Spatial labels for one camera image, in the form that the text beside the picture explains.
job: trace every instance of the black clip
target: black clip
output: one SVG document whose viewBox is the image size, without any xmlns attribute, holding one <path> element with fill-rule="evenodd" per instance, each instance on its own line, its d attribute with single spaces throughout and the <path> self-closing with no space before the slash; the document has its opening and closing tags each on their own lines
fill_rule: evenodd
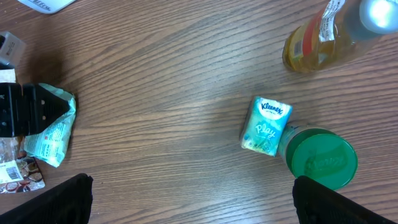
<svg viewBox="0 0 398 224">
<path fill-rule="evenodd" d="M 66 100 L 40 85 L 0 83 L 0 137 L 39 134 L 68 111 Z"/>
</svg>

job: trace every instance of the kleenex tissue pack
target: kleenex tissue pack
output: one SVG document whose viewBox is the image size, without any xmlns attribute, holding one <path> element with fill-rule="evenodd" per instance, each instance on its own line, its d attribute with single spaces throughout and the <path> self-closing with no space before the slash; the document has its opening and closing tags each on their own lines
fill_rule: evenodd
<svg viewBox="0 0 398 224">
<path fill-rule="evenodd" d="M 240 137 L 242 148 L 275 156 L 292 110 L 276 100 L 254 97 Z"/>
</svg>

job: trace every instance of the snack wrapper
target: snack wrapper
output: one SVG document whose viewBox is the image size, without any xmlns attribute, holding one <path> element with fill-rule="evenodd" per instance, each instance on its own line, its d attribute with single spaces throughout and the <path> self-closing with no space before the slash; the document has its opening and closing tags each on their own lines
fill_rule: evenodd
<svg viewBox="0 0 398 224">
<path fill-rule="evenodd" d="M 26 136 L 22 142 L 22 150 L 26 151 L 28 156 L 36 157 L 51 166 L 58 167 L 67 153 L 69 137 L 76 116 L 76 101 L 74 96 L 67 91 L 48 84 L 40 83 L 39 85 L 55 96 L 68 101 L 69 111 L 42 133 Z"/>
</svg>

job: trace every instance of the wood grain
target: wood grain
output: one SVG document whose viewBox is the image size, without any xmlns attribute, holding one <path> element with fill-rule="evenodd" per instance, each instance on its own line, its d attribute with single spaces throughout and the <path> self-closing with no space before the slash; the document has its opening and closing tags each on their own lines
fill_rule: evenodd
<svg viewBox="0 0 398 224">
<path fill-rule="evenodd" d="M 398 35 L 322 72 L 288 72 L 288 35 L 327 1 L 79 0 L 54 15 L 0 0 L 27 43 L 20 83 L 76 94 L 67 158 L 46 188 L 0 195 L 0 213 L 85 172 L 90 223 L 298 223 L 280 158 L 239 147 L 255 95 L 294 106 L 356 148 L 339 193 L 398 222 Z"/>
</svg>

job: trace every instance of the bottle cap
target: bottle cap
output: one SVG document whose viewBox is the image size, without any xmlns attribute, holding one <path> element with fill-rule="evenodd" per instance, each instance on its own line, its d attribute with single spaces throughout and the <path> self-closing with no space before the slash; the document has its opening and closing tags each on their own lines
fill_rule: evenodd
<svg viewBox="0 0 398 224">
<path fill-rule="evenodd" d="M 294 176 L 306 175 L 332 190 L 348 184 L 357 167 L 353 147 L 335 134 L 306 138 L 296 147 L 290 164 Z"/>
<path fill-rule="evenodd" d="M 398 0 L 362 0 L 359 16 L 363 25 L 377 34 L 398 31 Z"/>
</svg>

